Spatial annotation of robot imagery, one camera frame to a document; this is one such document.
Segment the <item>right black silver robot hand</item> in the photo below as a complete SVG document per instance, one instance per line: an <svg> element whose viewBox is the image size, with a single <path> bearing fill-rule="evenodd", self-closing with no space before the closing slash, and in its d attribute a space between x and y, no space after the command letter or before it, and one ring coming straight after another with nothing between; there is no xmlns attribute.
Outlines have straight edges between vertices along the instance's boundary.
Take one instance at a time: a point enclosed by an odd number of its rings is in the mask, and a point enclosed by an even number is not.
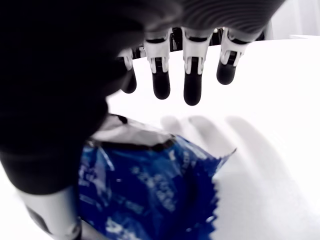
<svg viewBox="0 0 320 240"><path fill-rule="evenodd" d="M240 50L281 0L3 0L0 3L0 162L33 221L55 240L79 240L83 145L108 114L106 97L132 86L120 52L144 44L168 65L166 34L181 27L185 71L204 64L225 29L217 79L229 84Z"/></svg>

